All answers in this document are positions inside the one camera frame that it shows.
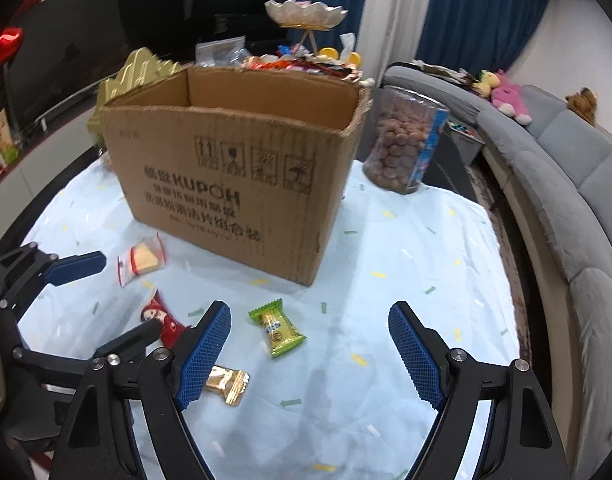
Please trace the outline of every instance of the cardboard box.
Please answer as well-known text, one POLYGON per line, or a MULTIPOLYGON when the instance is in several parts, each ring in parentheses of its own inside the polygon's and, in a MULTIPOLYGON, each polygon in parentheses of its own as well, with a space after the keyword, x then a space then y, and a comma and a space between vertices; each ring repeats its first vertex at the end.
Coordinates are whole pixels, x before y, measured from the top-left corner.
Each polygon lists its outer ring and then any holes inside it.
POLYGON ((193 67, 101 115, 135 218, 310 285, 370 105, 326 76, 193 67))

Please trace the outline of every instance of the snack pile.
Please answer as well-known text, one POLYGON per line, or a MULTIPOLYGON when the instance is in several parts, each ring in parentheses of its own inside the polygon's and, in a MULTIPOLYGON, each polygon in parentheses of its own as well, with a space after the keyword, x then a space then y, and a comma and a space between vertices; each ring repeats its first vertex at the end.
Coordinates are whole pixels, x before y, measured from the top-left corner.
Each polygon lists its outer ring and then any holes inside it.
MULTIPOLYGON (((133 278, 161 269, 166 263, 166 252, 159 234, 142 240, 129 249, 123 259, 117 259, 119 283, 125 287, 133 278)), ((282 300, 275 300, 248 313, 250 319, 266 329, 271 346, 271 357, 278 357, 303 343, 301 334, 284 313, 282 300)), ((166 348, 173 348, 189 326, 180 323, 166 307, 160 291, 155 288, 142 308, 141 322, 156 319, 161 324, 160 340, 166 348)), ((215 365, 204 389, 218 394, 229 406, 237 406, 246 391, 250 375, 244 370, 215 365)))
POLYGON ((244 60, 245 68, 259 70, 280 69, 298 72, 316 73, 340 78, 343 81, 359 82, 362 72, 359 70, 361 56, 356 52, 349 53, 348 58, 340 60, 336 49, 328 46, 322 48, 315 56, 303 45, 280 47, 280 56, 250 56, 244 60))

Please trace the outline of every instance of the clear plastic jar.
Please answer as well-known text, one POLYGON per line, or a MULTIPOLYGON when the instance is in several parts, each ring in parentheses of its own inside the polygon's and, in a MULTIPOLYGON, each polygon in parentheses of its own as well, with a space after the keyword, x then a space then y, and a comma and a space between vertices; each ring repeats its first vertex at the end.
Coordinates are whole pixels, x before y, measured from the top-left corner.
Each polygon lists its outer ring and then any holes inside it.
POLYGON ((363 170, 379 187, 412 193, 433 158, 448 109, 396 86, 385 86, 383 92, 375 147, 363 170))

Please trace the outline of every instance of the teddy bear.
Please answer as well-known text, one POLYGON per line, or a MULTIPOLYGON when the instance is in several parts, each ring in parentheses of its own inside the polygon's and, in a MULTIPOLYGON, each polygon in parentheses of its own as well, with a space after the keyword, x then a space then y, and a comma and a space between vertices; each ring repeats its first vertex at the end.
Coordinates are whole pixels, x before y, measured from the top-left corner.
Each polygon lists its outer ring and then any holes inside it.
POLYGON ((568 103, 569 110, 574 111, 591 126, 595 126, 597 96, 588 88, 584 87, 576 94, 567 95, 566 102, 568 103))
POLYGON ((497 74, 489 72, 488 70, 482 70, 480 74, 480 80, 472 84, 472 89, 484 99, 490 97, 490 91, 493 88, 499 86, 499 77, 497 74))
POLYGON ((532 118, 522 101, 522 87, 511 83, 504 75, 503 70, 497 71, 497 77, 499 78, 499 86, 491 90, 490 103, 517 123, 528 126, 532 123, 532 118))

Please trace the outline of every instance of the pink stuffed toy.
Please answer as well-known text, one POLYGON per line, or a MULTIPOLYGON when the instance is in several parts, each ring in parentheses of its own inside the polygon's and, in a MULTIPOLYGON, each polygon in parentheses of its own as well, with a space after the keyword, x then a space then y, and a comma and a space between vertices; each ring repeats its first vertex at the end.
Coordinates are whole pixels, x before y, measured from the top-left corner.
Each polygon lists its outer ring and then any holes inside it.
POLYGON ((490 93, 490 102, 504 115, 515 119, 522 126, 528 126, 532 119, 522 101, 522 87, 510 82, 503 70, 497 70, 499 86, 490 93))

